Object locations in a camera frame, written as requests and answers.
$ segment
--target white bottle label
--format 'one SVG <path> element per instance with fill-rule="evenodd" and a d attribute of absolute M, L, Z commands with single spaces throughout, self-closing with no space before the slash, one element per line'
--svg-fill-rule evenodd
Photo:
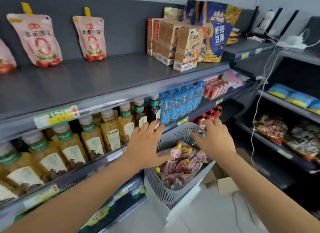
<path fill-rule="evenodd" d="M 126 135 L 125 137 L 127 140 L 129 140 L 132 132 L 134 131 L 134 123 L 133 122 L 127 123 L 123 128 Z"/>
<path fill-rule="evenodd" d="M 70 162 L 86 162 L 78 145 L 67 147 L 62 152 Z"/>
<path fill-rule="evenodd" d="M 29 186 L 43 184 L 43 181 L 32 170 L 30 166 L 22 167 L 11 172 L 8 176 L 9 179 L 16 182 L 18 185 L 28 184 Z"/>
<path fill-rule="evenodd" d="M 157 113 L 155 114 L 155 120 L 158 122 L 158 124 L 155 128 L 158 128 L 158 126 L 160 126 L 160 115 L 161 115 L 161 109 L 159 109 L 157 111 Z"/>
<path fill-rule="evenodd" d="M 119 130 L 114 129 L 107 134 L 109 143 L 111 146 L 111 150 L 116 150 L 119 149 L 121 144 L 120 144 L 120 136 L 119 136 Z"/>
<path fill-rule="evenodd" d="M 140 118 L 139 120 L 139 127 L 142 128 L 142 125 L 148 121 L 148 118 L 145 116 L 145 117 L 142 117 Z"/>
<path fill-rule="evenodd" d="M 7 189 L 5 186 L 0 185 L 0 201 L 4 201 L 10 198 L 17 198 L 18 196 Z"/>
<path fill-rule="evenodd" d="M 58 153 L 53 153 L 43 158 L 40 163 L 50 172 L 57 174 L 59 171 L 67 171 Z"/>
<path fill-rule="evenodd" d="M 99 137 L 90 138 L 86 141 L 91 153 L 103 155 L 103 149 Z"/>

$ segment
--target gray plastic basket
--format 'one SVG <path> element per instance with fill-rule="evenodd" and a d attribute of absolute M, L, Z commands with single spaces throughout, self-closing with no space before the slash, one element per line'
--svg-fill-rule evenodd
<path fill-rule="evenodd" d="M 200 150 L 194 139 L 191 137 L 192 133 L 198 133 L 201 136 L 206 134 L 206 132 L 197 124 L 186 122 L 165 134 L 162 134 L 161 139 L 158 142 L 158 151 L 174 147 L 176 142 L 179 140 Z M 215 161 L 211 162 L 207 166 L 202 166 L 198 174 L 184 188 L 178 191 L 166 188 L 152 168 L 144 169 L 144 173 L 159 200 L 165 204 L 173 204 L 181 199 L 195 184 L 197 184 L 208 173 L 214 163 Z"/>

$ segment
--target forearm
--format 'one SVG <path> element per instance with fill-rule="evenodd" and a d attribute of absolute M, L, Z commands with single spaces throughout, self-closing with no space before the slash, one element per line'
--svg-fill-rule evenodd
<path fill-rule="evenodd" d="M 101 172 L 24 216 L 4 233 L 77 233 L 99 207 L 136 172 L 120 157 Z"/>
<path fill-rule="evenodd" d="M 270 233 L 320 232 L 320 222 L 240 156 L 221 164 Z"/>

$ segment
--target white tile floor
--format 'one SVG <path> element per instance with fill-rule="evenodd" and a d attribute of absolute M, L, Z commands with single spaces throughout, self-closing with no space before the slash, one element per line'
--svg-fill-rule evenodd
<path fill-rule="evenodd" d="M 242 195 L 234 195 L 237 207 L 238 225 L 235 208 L 230 196 L 221 196 L 218 186 L 210 189 L 202 187 L 201 192 L 191 205 L 166 228 L 158 218 L 154 207 L 146 200 L 130 215 L 115 224 L 110 233 L 267 233 L 258 228 L 251 220 L 249 210 Z"/>

